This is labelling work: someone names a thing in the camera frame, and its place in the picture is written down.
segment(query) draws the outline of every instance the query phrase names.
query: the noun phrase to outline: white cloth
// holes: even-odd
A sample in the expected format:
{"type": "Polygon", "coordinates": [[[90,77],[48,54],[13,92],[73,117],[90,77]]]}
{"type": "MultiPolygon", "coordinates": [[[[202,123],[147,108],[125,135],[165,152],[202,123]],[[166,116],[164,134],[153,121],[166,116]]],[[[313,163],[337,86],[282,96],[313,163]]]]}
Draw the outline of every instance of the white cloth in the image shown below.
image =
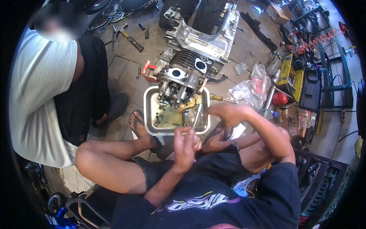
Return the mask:
{"type": "Polygon", "coordinates": [[[26,30],[9,99],[11,142],[23,158],[58,168],[75,163],[77,146],[62,138],[53,97],[68,90],[77,55],[76,41],[52,42],[26,30]]]}

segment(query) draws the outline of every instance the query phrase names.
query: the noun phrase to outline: person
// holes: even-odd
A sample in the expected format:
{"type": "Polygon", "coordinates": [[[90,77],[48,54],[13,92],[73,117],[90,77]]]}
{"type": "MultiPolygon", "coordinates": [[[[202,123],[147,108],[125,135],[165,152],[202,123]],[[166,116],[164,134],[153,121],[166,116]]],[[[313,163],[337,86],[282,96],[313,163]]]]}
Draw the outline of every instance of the person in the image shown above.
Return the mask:
{"type": "Polygon", "coordinates": [[[68,167],[86,141],[90,120],[105,127],[128,106],[110,98],[104,43],[93,35],[52,42],[26,28],[13,67],[9,125],[13,149],[47,166],[68,167]]]}
{"type": "Polygon", "coordinates": [[[130,127],[139,139],[88,140],[78,148],[79,172],[123,193],[111,228],[297,228],[300,191],[289,134],[248,106],[223,103],[206,112],[221,117],[228,129],[222,126],[202,145],[190,127],[176,128],[175,160],[133,158],[157,147],[138,111],[131,114],[130,127]],[[224,133],[241,122],[257,133],[225,140],[224,133]],[[194,162],[200,148],[203,156],[194,162]],[[241,197],[230,188],[274,160],[279,163],[261,175],[255,198],[241,197]]]}

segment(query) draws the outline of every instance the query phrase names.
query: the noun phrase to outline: yellow screwdriver handle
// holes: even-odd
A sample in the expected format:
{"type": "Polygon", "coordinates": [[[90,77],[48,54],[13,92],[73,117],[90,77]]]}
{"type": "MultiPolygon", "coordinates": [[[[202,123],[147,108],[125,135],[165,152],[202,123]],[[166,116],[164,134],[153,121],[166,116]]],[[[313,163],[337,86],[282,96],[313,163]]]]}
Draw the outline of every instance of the yellow screwdriver handle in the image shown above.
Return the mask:
{"type": "Polygon", "coordinates": [[[222,96],[217,96],[215,94],[210,94],[210,99],[216,99],[218,101],[222,101],[224,98],[222,96]]]}

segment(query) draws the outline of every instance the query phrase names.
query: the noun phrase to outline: cardboard box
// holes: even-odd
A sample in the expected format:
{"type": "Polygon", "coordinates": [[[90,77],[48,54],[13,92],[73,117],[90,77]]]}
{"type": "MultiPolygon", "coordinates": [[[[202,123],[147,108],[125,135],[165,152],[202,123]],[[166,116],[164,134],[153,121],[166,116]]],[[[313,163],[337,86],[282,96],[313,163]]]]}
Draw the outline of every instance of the cardboard box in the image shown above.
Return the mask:
{"type": "Polygon", "coordinates": [[[293,14],[291,10],[287,6],[276,6],[276,5],[269,5],[266,8],[266,12],[274,23],[284,25],[293,18],[293,14]]]}

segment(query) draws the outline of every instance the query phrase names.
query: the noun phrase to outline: black t-shirt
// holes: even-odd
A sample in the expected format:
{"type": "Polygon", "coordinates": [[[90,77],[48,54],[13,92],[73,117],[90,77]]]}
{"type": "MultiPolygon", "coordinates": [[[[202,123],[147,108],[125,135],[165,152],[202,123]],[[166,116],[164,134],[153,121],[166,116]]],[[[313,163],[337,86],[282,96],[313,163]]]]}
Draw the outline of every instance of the black t-shirt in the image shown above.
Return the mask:
{"type": "Polygon", "coordinates": [[[297,167],[280,163],[262,174],[256,199],[241,197],[219,180],[199,176],[183,184],[158,209],[142,197],[123,195],[112,228],[297,228],[297,167]]]}

